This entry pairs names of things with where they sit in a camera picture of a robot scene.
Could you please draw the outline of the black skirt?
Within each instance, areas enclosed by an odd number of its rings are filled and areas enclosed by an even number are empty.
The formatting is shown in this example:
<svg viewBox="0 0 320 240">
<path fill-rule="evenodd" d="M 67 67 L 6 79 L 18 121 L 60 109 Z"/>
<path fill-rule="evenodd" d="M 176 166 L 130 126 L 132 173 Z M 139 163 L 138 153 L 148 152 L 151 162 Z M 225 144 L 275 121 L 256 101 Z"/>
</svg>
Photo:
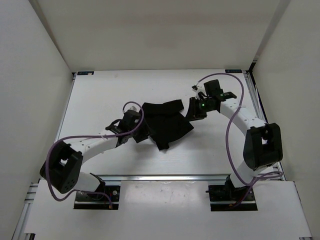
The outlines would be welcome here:
<svg viewBox="0 0 320 240">
<path fill-rule="evenodd" d="M 184 105 L 180 99 L 161 104 L 145 102 L 142 109 L 150 137 L 160 151 L 169 149 L 169 143 L 183 138 L 194 129 L 181 114 Z"/>
</svg>

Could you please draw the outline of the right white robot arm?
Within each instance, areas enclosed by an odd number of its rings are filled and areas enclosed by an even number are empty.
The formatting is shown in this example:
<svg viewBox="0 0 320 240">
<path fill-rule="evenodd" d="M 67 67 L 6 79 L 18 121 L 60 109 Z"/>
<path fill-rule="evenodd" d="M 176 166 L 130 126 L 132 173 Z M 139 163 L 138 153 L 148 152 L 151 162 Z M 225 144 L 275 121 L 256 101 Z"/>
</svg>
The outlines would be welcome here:
<svg viewBox="0 0 320 240">
<path fill-rule="evenodd" d="M 238 199 L 242 187 L 253 184 L 258 174 L 283 159 L 281 130 L 276 123 L 267 123 L 251 114 L 232 92 L 225 92 L 217 79 L 194 85 L 195 96 L 189 99 L 186 114 L 188 121 L 203 120 L 208 112 L 217 111 L 234 124 L 244 135 L 243 160 L 238 167 L 233 167 L 229 176 L 230 184 L 224 193 L 230 200 Z"/>
</svg>

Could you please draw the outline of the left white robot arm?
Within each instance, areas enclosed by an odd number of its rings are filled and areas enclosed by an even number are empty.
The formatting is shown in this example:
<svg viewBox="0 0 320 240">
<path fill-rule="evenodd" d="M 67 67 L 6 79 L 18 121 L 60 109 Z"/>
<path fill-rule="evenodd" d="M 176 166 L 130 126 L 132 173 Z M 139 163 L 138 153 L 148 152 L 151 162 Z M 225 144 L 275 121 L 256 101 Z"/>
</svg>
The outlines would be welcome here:
<svg viewBox="0 0 320 240">
<path fill-rule="evenodd" d="M 93 157 L 118 148 L 144 129 L 145 113 L 141 109 L 128 109 L 122 119 L 117 119 L 97 135 L 69 136 L 58 140 L 50 148 L 39 173 L 61 194 L 74 189 L 87 192 L 93 200 L 105 194 L 102 180 L 94 174 L 81 171 L 82 165 Z"/>
</svg>

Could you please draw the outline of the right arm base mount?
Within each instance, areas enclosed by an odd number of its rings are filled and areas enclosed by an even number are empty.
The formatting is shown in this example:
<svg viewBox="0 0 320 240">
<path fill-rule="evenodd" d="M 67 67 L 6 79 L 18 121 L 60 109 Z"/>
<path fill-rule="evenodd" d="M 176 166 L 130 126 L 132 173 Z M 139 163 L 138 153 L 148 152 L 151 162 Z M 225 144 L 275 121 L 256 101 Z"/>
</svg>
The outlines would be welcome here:
<svg viewBox="0 0 320 240">
<path fill-rule="evenodd" d="M 235 188 L 228 179 L 223 185 L 209 185 L 205 192 L 209 195 L 211 212 L 250 212 L 258 210 L 252 186 Z"/>
</svg>

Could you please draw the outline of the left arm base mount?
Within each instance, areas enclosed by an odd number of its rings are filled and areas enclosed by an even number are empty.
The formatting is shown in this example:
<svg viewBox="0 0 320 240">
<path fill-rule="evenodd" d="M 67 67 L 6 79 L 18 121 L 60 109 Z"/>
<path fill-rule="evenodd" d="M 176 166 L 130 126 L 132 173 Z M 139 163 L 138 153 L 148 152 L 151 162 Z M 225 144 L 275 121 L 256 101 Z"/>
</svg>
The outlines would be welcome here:
<svg viewBox="0 0 320 240">
<path fill-rule="evenodd" d="M 103 194 L 92 194 L 77 192 L 74 199 L 73 208 L 75 210 L 118 210 L 120 202 L 121 185 L 120 182 L 112 183 L 103 181 L 96 192 Z"/>
</svg>

